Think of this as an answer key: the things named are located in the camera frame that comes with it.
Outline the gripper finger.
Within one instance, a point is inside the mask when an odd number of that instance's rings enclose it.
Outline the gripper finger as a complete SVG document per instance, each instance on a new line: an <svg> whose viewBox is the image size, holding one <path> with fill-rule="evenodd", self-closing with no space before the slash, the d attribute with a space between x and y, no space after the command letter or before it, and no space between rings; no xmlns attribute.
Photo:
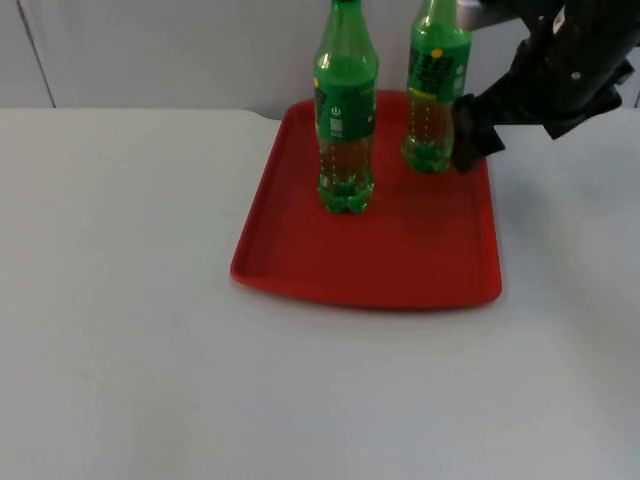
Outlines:
<svg viewBox="0 0 640 480"><path fill-rule="evenodd" d="M459 173L468 173L480 160L505 149L495 130L497 114L495 102L485 94L468 94L454 102L451 162Z"/></svg>

